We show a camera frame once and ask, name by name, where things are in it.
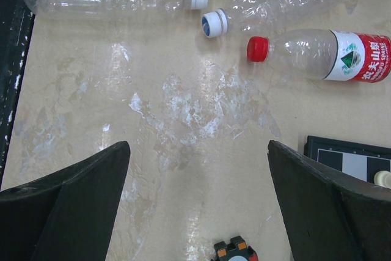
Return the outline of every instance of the green triangle logo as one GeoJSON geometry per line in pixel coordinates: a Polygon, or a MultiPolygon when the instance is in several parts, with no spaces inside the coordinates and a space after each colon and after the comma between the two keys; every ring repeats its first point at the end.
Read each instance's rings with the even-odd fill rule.
{"type": "Polygon", "coordinates": [[[353,63],[353,59],[354,59],[354,51],[350,52],[349,54],[347,54],[347,55],[345,55],[344,57],[341,58],[343,63],[346,64],[346,66],[348,68],[351,68],[352,63],[353,63]]]}

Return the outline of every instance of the red label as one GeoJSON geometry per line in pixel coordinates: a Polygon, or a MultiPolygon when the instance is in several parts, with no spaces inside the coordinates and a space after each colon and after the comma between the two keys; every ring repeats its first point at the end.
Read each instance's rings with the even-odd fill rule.
{"type": "Polygon", "coordinates": [[[391,70],[391,40],[386,36],[357,34],[365,48],[365,61],[358,75],[350,81],[376,83],[391,70]]]}

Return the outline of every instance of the table surface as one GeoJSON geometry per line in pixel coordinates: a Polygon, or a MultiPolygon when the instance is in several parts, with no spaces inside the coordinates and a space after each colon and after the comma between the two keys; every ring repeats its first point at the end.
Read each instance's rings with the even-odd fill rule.
{"type": "MultiPolygon", "coordinates": [[[[391,0],[359,0],[287,29],[390,35],[390,16],[391,0]]],[[[37,17],[2,188],[125,140],[107,260],[208,260],[239,234],[260,260],[290,260],[269,140],[389,147],[391,85],[292,78],[247,64],[244,44],[206,39],[199,13],[149,26],[37,17]]]]}

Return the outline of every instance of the red bottle cap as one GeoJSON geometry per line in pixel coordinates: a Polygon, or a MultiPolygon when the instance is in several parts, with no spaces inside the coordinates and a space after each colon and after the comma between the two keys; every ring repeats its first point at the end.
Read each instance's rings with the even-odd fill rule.
{"type": "Polygon", "coordinates": [[[247,46],[247,58],[253,62],[264,62],[269,53],[269,39],[252,37],[247,46]]]}

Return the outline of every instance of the beige floor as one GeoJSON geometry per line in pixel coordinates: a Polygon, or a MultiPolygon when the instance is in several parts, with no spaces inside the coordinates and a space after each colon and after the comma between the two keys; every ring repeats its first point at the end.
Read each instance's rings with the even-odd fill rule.
{"type": "MultiPolygon", "coordinates": [[[[340,6],[295,28],[390,35],[390,16],[391,0],[359,0],[352,15],[340,6]]],[[[3,189],[126,140],[130,169],[107,260],[207,260],[215,242],[238,234],[260,260],[289,260],[269,140],[299,151],[310,134],[389,146],[391,84],[253,68],[243,40],[207,40],[199,20],[37,17],[3,189]]]]}

